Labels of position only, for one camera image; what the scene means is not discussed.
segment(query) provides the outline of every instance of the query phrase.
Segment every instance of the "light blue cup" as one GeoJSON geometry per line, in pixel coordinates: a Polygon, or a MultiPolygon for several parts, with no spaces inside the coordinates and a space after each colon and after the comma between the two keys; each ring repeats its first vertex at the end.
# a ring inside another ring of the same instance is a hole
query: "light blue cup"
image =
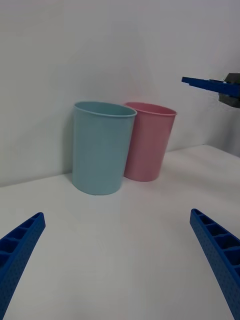
{"type": "Polygon", "coordinates": [[[121,187],[136,114],[119,104],[75,104],[72,183],[77,189],[108,195],[121,187]]]}

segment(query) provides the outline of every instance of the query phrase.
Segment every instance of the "cup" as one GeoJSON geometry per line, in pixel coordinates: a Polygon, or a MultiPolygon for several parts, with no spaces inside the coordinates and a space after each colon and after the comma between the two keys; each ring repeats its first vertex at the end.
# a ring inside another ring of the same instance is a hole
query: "cup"
{"type": "Polygon", "coordinates": [[[135,181],[153,181],[160,173],[176,112],[143,103],[125,104],[137,111],[124,176],[135,181]]]}
{"type": "Polygon", "coordinates": [[[77,189],[108,195],[120,188],[136,114],[119,104],[75,104],[72,183],[77,189]]]}

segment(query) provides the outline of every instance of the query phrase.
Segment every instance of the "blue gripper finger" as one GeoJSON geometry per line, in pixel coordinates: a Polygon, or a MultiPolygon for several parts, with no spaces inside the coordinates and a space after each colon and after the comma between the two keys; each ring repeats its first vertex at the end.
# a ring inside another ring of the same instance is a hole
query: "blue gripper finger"
{"type": "Polygon", "coordinates": [[[189,84],[192,87],[218,92],[219,94],[223,94],[234,98],[240,98],[240,85],[237,83],[226,83],[217,80],[196,79],[185,76],[182,78],[181,82],[189,84]]]}

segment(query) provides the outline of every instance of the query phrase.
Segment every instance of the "white tabletop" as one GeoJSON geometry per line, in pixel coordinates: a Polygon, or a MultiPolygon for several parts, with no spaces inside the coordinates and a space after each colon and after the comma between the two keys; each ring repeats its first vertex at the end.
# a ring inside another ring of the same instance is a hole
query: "white tabletop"
{"type": "Polygon", "coordinates": [[[158,180],[107,196],[67,175],[0,188],[0,238],[36,212],[46,221],[4,320],[233,319],[192,208],[240,238],[240,158],[169,152],[158,180]]]}

